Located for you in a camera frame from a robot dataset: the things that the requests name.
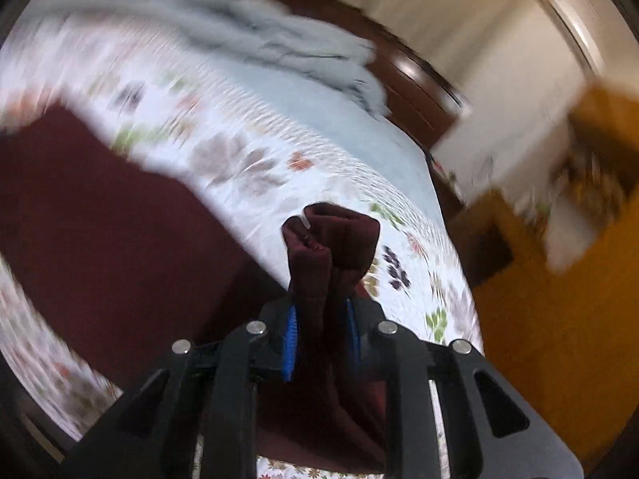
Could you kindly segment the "maroon pants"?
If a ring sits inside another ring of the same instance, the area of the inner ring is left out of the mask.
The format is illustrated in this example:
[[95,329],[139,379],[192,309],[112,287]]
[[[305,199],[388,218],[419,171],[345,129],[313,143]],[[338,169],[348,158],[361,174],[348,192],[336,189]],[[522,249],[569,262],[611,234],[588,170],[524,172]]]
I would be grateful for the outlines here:
[[277,230],[277,283],[178,180],[112,152],[55,106],[1,136],[1,253],[36,310],[93,369],[128,387],[180,338],[223,340],[290,297],[300,342],[290,382],[265,385],[258,447],[275,459],[377,473],[380,386],[345,374],[348,299],[364,293],[379,223],[326,202]]

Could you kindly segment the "dark wooden nightstand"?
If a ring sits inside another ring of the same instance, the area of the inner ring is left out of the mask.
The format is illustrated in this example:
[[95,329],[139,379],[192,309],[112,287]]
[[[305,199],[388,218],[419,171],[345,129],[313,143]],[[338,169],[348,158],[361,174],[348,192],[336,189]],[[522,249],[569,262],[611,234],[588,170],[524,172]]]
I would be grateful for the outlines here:
[[470,288],[474,289],[514,261],[497,221],[500,213],[508,211],[507,203],[498,190],[491,189],[471,206],[464,204],[430,152],[426,161],[446,230]]

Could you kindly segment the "floral white bed quilt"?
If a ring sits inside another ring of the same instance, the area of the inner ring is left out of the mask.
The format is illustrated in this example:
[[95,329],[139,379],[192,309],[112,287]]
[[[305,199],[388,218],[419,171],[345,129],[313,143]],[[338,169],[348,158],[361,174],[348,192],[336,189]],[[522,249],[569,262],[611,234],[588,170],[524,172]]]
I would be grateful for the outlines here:
[[1,50],[1,121],[62,101],[116,154],[193,189],[277,281],[280,227],[328,201],[380,223],[365,290],[429,342],[482,342],[470,288],[444,226],[385,177],[209,65],[173,30],[126,18],[46,18]]

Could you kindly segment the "light blue bed sheet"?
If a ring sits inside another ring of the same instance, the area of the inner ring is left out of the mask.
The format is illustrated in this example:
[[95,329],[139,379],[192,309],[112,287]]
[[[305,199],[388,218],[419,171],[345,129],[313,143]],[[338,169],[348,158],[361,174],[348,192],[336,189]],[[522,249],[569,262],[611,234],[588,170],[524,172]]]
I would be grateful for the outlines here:
[[298,73],[218,54],[209,65],[377,171],[434,223],[444,218],[423,150],[388,119]]

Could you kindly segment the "dark wooden headboard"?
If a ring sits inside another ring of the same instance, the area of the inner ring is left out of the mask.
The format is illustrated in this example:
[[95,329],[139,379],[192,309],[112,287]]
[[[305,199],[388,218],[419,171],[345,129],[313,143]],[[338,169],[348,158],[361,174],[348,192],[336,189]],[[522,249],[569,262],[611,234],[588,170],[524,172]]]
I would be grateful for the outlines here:
[[369,71],[387,93],[388,119],[420,148],[442,140],[468,110],[464,96],[399,37],[342,0],[276,0],[297,15],[336,25],[376,49]]

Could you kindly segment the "grey crumpled blanket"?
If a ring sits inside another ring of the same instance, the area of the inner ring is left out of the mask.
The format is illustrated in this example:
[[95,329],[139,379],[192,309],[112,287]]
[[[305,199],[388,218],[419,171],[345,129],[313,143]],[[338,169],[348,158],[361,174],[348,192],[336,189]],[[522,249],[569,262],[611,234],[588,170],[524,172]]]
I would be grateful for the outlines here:
[[371,41],[272,0],[44,0],[36,12],[117,13],[163,22],[209,51],[300,73],[347,94],[367,113],[388,114],[385,90],[367,68],[376,55]]

